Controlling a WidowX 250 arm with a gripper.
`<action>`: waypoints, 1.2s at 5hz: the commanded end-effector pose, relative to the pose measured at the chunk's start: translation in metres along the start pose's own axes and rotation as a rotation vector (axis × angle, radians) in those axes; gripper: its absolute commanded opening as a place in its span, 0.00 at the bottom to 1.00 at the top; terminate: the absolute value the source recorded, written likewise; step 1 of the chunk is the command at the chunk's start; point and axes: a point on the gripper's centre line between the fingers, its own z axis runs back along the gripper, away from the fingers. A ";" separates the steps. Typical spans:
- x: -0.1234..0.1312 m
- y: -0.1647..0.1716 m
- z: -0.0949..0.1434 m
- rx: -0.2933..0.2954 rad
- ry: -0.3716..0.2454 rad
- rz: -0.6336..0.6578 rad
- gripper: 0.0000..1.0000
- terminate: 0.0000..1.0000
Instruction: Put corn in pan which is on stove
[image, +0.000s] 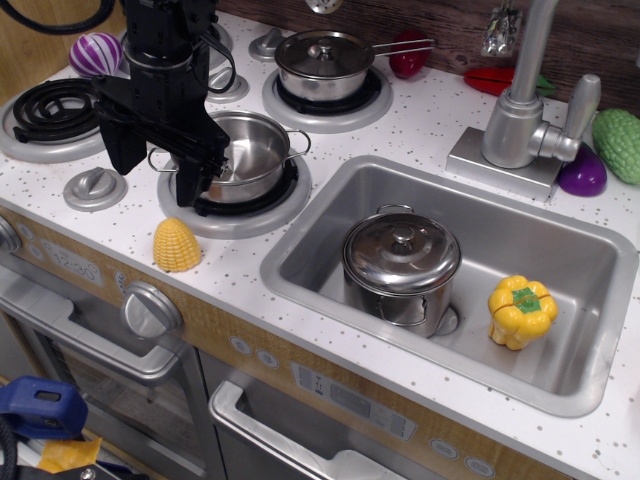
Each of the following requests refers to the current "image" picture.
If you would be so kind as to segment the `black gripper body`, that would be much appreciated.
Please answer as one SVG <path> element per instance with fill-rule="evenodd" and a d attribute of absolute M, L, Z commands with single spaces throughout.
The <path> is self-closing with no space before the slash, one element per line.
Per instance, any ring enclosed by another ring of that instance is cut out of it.
<path fill-rule="evenodd" d="M 178 63 L 129 53 L 130 77 L 91 80 L 101 118 L 131 125 L 149 143 L 178 156 L 222 156 L 229 136 L 205 110 L 209 51 L 197 49 Z"/>

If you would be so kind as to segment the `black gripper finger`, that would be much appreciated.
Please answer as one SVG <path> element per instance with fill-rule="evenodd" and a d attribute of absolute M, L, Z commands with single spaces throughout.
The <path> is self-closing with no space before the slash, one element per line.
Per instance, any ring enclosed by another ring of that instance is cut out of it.
<path fill-rule="evenodd" d="M 192 206 L 204 191 L 209 190 L 213 178 L 219 177 L 222 170 L 222 156 L 179 157 L 175 176 L 177 205 Z"/>
<path fill-rule="evenodd" d="M 146 158 L 146 141 L 131 125 L 101 118 L 100 131 L 111 164 L 120 175 L 128 175 Z"/>

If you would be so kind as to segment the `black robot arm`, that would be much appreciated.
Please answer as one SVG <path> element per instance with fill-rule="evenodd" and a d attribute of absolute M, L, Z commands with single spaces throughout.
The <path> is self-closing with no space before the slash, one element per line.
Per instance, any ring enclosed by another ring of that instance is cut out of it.
<path fill-rule="evenodd" d="M 46 82 L 15 102 L 21 143 L 99 130 L 115 170 L 128 174 L 154 144 L 177 165 L 176 202 L 192 206 L 220 176 L 229 136 L 206 112 L 209 51 L 231 56 L 213 28 L 213 1 L 125 1 L 126 79 Z"/>

